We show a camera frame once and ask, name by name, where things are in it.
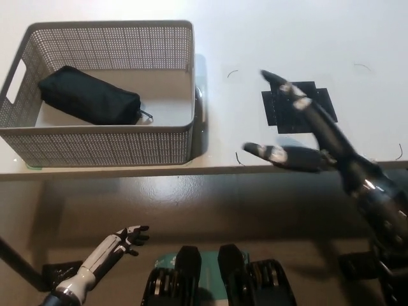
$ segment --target floor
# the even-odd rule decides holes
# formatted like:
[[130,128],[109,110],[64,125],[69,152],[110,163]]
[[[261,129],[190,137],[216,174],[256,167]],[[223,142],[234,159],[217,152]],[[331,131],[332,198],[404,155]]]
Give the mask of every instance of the floor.
[[[408,190],[405,170],[390,173]],[[376,281],[346,283],[337,256],[365,251],[369,229],[336,173],[209,175],[4,182],[0,235],[35,267],[84,259],[108,234],[150,225],[140,256],[124,257],[87,306],[139,305],[160,255],[182,245],[234,242],[251,259],[278,259],[299,305],[384,305]],[[0,263],[0,304],[32,306],[35,292]]]

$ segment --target robotic hand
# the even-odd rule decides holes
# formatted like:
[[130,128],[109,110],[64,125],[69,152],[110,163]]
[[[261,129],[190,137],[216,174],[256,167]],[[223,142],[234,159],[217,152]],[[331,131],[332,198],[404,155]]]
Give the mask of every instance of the robotic hand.
[[288,103],[309,125],[319,150],[246,143],[243,149],[288,170],[319,172],[335,168],[344,191],[356,199],[357,208],[374,232],[371,245],[386,301],[408,305],[408,199],[380,169],[359,155],[330,116],[287,80],[263,70],[263,78],[286,95]]
[[143,245],[149,236],[143,232],[148,226],[131,226],[105,238],[85,260],[78,273],[61,282],[44,300],[43,306],[82,306],[87,292],[122,258],[124,254],[137,256],[132,246]]

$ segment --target black bag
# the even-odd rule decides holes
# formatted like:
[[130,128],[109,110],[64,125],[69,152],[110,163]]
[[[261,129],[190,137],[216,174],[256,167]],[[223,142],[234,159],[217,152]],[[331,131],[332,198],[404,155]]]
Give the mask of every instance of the black bag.
[[46,104],[92,124],[136,124],[143,112],[138,94],[70,66],[46,77],[38,87]]

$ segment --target white robotic arm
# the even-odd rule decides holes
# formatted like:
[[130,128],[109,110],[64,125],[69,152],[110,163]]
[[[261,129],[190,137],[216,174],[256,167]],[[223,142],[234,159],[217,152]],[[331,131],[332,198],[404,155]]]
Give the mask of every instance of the white robotic arm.
[[143,245],[149,236],[148,226],[131,226],[107,236],[84,261],[78,273],[62,281],[44,300],[43,306],[82,306],[88,291],[94,289],[108,271],[129,253],[137,256],[134,245]]

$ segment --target white table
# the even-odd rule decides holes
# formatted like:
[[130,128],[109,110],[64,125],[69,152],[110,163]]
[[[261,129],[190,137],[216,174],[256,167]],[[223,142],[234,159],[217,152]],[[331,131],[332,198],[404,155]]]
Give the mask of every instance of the white table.
[[408,152],[407,12],[403,0],[7,1],[0,18],[0,82],[34,22],[190,20],[205,122],[194,144],[201,155],[182,166],[30,170],[1,140],[0,180],[278,171],[241,145],[316,142],[310,134],[280,135],[268,126],[261,91],[269,86],[260,69],[326,87],[339,126],[359,153],[386,168],[407,167],[408,153],[396,161],[400,146]]

